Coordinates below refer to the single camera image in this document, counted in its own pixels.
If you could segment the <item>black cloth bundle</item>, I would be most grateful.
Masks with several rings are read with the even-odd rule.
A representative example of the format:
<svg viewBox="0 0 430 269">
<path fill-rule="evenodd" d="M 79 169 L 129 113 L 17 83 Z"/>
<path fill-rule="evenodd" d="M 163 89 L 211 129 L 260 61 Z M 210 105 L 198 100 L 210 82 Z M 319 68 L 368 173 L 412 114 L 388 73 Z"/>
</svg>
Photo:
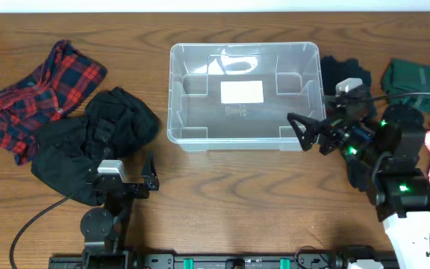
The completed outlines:
<svg viewBox="0 0 430 269">
<path fill-rule="evenodd" d="M 371 182 L 372 162 L 356 155 L 345 157 L 349 183 L 360 192 L 365 192 Z"/>
</svg>

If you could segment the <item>dark navy cloth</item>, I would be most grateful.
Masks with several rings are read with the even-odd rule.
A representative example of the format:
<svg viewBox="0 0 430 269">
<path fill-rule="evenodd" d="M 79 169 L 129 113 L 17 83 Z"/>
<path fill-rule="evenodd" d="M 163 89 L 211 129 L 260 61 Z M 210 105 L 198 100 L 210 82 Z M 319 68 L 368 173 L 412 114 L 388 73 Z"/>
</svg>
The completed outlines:
<svg viewBox="0 0 430 269">
<path fill-rule="evenodd" d="M 333 56 L 325 56 L 320 60 L 320 67 L 325 96 L 334 96 L 336 85 L 347 78 L 360 78 L 367 86 L 372 84 L 371 72 L 364 69 L 356 58 L 338 61 Z"/>
</svg>

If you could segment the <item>dark green cloth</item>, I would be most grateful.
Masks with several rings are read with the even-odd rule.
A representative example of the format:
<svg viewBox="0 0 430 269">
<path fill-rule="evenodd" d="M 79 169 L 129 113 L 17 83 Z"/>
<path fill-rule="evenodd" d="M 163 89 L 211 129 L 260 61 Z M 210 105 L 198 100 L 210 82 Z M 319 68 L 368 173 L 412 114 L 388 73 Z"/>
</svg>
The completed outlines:
<svg viewBox="0 0 430 269">
<path fill-rule="evenodd" d="M 394 58 L 384 71 L 381 88 L 387 95 L 430 93 L 430 66 Z M 390 101 L 410 105 L 430 114 L 430 96 L 403 96 Z"/>
</svg>

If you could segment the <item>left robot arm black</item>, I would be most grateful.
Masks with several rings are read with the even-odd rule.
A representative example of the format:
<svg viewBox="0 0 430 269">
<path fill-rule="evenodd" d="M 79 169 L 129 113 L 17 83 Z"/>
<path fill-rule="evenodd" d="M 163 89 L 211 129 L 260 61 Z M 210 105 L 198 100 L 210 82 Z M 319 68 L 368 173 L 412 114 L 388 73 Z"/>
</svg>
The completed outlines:
<svg viewBox="0 0 430 269">
<path fill-rule="evenodd" d="M 128 182 L 120 160 L 100 163 L 94 186 L 106 200 L 103 206 L 90 209 L 81 219 L 85 253 L 97 255 L 121 251 L 133 202 L 147 199 L 151 191 L 159 190 L 160 182 L 152 152 L 145 158 L 140 177 L 142 182 Z"/>
</svg>

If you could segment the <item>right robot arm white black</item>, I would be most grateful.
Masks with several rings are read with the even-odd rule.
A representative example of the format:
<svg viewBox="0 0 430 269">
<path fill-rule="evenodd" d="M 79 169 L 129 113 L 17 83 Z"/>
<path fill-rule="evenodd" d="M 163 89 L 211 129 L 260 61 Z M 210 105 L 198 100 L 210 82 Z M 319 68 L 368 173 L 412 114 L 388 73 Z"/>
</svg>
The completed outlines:
<svg viewBox="0 0 430 269">
<path fill-rule="evenodd" d="M 430 182 L 418 168 L 426 131 L 423 114 L 389 105 L 370 116 L 375 97 L 336 96 L 324 120 L 289 113 L 301 148 L 314 143 L 322 155 L 338 151 L 352 187 L 364 192 L 393 246 L 398 268 L 430 268 Z"/>
</svg>

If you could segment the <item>black crumpled garment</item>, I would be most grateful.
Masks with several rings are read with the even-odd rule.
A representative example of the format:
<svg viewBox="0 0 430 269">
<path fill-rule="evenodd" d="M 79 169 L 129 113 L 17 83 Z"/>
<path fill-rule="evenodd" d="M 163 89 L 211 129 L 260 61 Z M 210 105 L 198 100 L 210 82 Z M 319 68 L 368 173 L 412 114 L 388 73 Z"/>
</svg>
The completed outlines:
<svg viewBox="0 0 430 269">
<path fill-rule="evenodd" d="M 84 114 L 49 123 L 35 132 L 37 154 L 31 172 L 58 193 L 85 205 L 106 197 L 93 182 L 104 159 L 133 155 L 152 142 L 160 119 L 121 87 L 97 93 Z"/>
</svg>

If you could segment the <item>white label in bin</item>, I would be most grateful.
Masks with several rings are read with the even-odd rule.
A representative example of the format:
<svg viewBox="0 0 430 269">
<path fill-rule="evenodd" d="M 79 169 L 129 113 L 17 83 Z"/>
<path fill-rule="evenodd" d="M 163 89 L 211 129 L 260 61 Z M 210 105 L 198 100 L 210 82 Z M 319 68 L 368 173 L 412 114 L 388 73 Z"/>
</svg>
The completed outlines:
<svg viewBox="0 0 430 269">
<path fill-rule="evenodd" d="M 221 103 L 252 104 L 264 102 L 262 81 L 222 81 Z"/>
</svg>

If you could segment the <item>clear plastic storage bin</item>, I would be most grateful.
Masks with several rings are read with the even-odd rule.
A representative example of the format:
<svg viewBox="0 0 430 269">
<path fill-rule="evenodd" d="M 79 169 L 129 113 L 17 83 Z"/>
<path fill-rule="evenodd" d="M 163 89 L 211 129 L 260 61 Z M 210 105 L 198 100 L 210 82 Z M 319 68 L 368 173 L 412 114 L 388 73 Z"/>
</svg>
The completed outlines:
<svg viewBox="0 0 430 269">
<path fill-rule="evenodd" d="M 299 151 L 287 114 L 325 119 L 315 43 L 177 43 L 169 56 L 166 134 L 186 152 Z M 262 81 L 264 102 L 223 104 L 222 81 Z"/>
</svg>

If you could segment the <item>red navy plaid shirt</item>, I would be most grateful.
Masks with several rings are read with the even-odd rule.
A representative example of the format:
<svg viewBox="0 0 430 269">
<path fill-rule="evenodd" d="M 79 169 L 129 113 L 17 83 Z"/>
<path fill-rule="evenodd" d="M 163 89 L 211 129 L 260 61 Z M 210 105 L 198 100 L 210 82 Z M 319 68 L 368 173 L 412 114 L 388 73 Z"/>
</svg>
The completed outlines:
<svg viewBox="0 0 430 269">
<path fill-rule="evenodd" d="M 17 165 L 32 161 L 35 131 L 72 113 L 107 73 L 70 41 L 57 41 L 32 73 L 0 91 L 0 148 L 12 152 Z"/>
</svg>

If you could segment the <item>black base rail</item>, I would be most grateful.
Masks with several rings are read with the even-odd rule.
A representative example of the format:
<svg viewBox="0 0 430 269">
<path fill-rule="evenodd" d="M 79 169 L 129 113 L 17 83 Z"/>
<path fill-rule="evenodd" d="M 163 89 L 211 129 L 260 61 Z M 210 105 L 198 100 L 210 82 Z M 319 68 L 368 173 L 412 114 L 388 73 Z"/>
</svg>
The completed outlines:
<svg viewBox="0 0 430 269">
<path fill-rule="evenodd" d="M 54 256 L 49 269 L 399 269 L 392 252 L 376 252 L 367 245 L 318 250 L 305 246 L 295 253 L 269 255 L 189 255 L 176 253 L 90 253 Z"/>
</svg>

